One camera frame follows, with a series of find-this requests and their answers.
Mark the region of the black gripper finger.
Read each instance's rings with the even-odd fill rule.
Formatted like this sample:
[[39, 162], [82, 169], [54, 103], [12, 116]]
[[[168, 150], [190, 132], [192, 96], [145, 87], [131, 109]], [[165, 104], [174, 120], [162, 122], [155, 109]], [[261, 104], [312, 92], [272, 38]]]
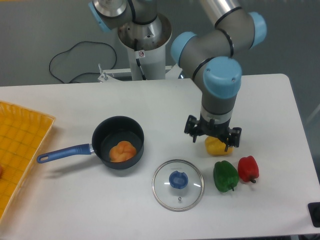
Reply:
[[196, 142], [197, 137], [200, 135], [200, 132], [199, 132], [200, 129], [198, 126], [199, 123], [200, 121], [197, 120], [195, 116], [189, 115], [187, 117], [185, 127], [184, 127], [184, 133], [192, 137], [193, 143]]
[[224, 134], [223, 142], [225, 144], [224, 151], [227, 152], [229, 148], [238, 148], [240, 145], [240, 139], [242, 134], [241, 127], [228, 128]]

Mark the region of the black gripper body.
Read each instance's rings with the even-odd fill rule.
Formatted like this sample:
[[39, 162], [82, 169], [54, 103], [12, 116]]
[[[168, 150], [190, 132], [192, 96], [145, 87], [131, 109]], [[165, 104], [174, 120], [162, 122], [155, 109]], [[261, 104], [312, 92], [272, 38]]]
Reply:
[[205, 118], [200, 115], [199, 119], [199, 136], [210, 136], [214, 138], [218, 138], [221, 142], [226, 143], [230, 137], [229, 134], [229, 124], [230, 124], [230, 118], [220, 124], [215, 124], [213, 120], [206, 121]]

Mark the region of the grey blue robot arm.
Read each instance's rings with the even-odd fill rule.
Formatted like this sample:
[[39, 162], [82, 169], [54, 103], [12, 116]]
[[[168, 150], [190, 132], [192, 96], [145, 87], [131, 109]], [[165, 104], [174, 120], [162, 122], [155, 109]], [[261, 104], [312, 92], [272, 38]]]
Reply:
[[[203, 37], [183, 32], [170, 48], [177, 66], [202, 93], [200, 116], [189, 116], [184, 131], [193, 139], [207, 135], [236, 148], [242, 130], [229, 124], [242, 69], [233, 56], [260, 44], [267, 25], [260, 14], [245, 12], [236, 0], [203, 0], [201, 5], [214, 30]], [[155, 0], [92, 0], [88, 6], [102, 31], [117, 31], [127, 49], [133, 80], [165, 77], [172, 27]]]

